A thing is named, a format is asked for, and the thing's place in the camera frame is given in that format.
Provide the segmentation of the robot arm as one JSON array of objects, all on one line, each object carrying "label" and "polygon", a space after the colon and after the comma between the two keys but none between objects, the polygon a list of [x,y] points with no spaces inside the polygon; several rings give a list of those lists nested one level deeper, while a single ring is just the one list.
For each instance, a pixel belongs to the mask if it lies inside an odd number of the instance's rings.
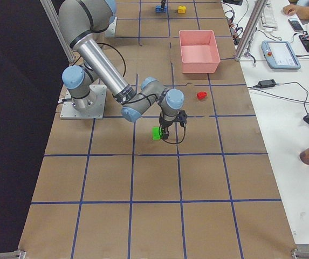
[{"label": "robot arm", "polygon": [[184,94],[178,89],[169,89],[157,79],[148,77],[136,93],[117,71],[95,41],[106,31],[116,17],[115,1],[64,1],[59,9],[59,28],[65,42],[77,51],[85,64],[72,65],[62,74],[64,85],[69,90],[76,108],[88,108],[96,99],[87,78],[100,78],[111,91],[114,99],[122,105],[121,114],[130,122],[136,122],[153,103],[161,108],[158,134],[163,141],[169,137],[169,127],[177,122],[185,128],[186,112],[182,109]]}]

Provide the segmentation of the person's hand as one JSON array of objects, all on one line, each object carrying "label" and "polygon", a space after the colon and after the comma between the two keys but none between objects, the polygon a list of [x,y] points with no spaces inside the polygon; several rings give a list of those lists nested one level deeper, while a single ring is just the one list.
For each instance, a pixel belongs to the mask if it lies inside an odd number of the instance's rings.
[{"label": "person's hand", "polygon": [[282,8],[282,11],[285,15],[292,16],[295,14],[299,15],[301,9],[302,9],[302,6],[295,5],[295,4],[289,4],[287,6],[284,6]]}]

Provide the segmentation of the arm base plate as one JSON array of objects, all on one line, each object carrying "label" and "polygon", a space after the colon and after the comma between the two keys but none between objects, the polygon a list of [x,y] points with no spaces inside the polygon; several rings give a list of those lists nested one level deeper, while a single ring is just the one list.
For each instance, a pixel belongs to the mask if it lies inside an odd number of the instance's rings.
[{"label": "arm base plate", "polygon": [[61,119],[102,119],[104,116],[107,87],[91,84],[89,95],[83,99],[71,98],[67,90],[63,102]]}]

